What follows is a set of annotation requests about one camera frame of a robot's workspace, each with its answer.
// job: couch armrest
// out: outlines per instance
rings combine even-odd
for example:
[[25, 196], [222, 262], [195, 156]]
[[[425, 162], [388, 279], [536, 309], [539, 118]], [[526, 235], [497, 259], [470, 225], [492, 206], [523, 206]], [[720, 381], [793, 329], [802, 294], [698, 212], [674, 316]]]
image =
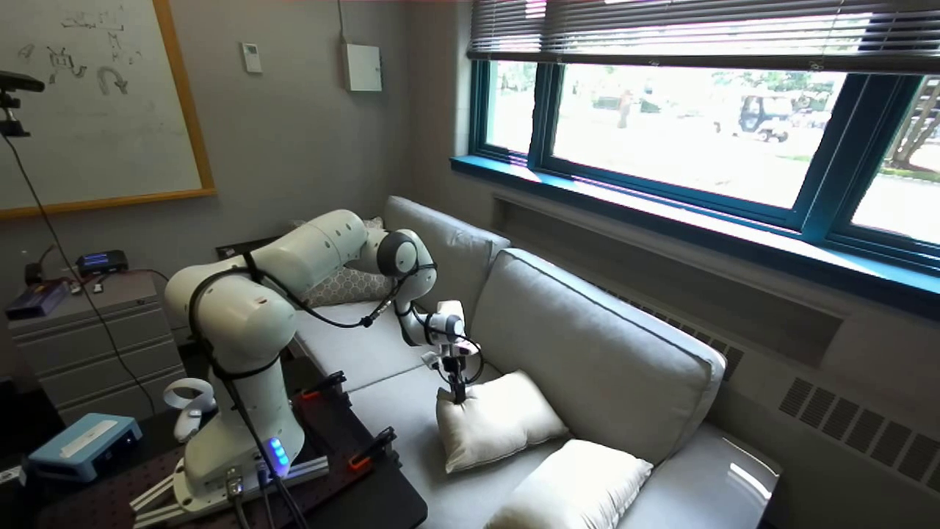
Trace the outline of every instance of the couch armrest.
[[754, 529], [777, 471], [721, 431], [701, 425], [683, 448], [655, 468], [621, 529]]

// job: white pillow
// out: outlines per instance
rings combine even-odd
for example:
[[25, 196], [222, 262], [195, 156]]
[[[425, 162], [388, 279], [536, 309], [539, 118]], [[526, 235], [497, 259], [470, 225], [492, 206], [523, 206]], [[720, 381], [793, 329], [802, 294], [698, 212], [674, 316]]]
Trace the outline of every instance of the white pillow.
[[488, 529], [617, 525], [649, 478], [649, 460], [567, 441], [511, 490]]
[[457, 473], [511, 459], [526, 447], [567, 434], [567, 428], [526, 372], [505, 372], [470, 385], [457, 406], [439, 391], [438, 434], [447, 459], [444, 471]]

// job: window blind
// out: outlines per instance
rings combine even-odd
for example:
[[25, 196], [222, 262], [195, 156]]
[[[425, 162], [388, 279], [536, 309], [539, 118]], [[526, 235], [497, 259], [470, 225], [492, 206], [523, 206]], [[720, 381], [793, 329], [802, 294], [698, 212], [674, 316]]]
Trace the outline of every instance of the window blind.
[[476, 58], [940, 69], [937, 0], [476, 0]]

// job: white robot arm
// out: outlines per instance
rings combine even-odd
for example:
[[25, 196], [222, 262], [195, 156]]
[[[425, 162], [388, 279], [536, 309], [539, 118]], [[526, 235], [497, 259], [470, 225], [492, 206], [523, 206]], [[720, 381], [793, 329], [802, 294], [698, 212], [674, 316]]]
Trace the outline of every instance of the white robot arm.
[[279, 353], [297, 335], [297, 299], [341, 266], [375, 271], [395, 282], [391, 303], [407, 344], [429, 341], [444, 353], [470, 346], [460, 316], [413, 309], [438, 279], [422, 241], [407, 230], [366, 230], [344, 209], [245, 256], [182, 266], [168, 282], [168, 304], [187, 316], [210, 354], [210, 381], [226, 388], [218, 391], [218, 413], [187, 441], [185, 473], [172, 481], [175, 498], [187, 507], [198, 507], [201, 496], [226, 487], [231, 468], [254, 473], [254, 438], [263, 448], [275, 443], [285, 465], [298, 454], [306, 434], [289, 412]]

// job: white couch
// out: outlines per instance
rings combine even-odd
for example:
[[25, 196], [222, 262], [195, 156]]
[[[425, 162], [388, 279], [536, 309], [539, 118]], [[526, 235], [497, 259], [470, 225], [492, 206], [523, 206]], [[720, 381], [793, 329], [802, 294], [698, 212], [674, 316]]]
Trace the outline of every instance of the white couch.
[[[776, 490], [768, 460], [727, 441], [705, 413], [720, 391], [721, 354], [680, 329], [401, 196], [381, 212], [388, 230], [413, 230], [438, 259], [433, 299], [457, 297], [492, 378], [529, 372], [576, 438], [629, 448], [655, 465], [618, 525], [745, 529]], [[323, 309], [356, 319], [372, 303]], [[502, 465], [444, 473], [433, 424], [439, 375], [419, 368], [432, 350], [406, 346], [385, 310], [369, 329], [332, 329], [306, 316], [298, 341], [323, 369], [344, 369], [353, 407], [372, 431], [392, 425], [401, 473], [429, 503], [422, 525], [485, 525], [507, 493], [563, 441]]]

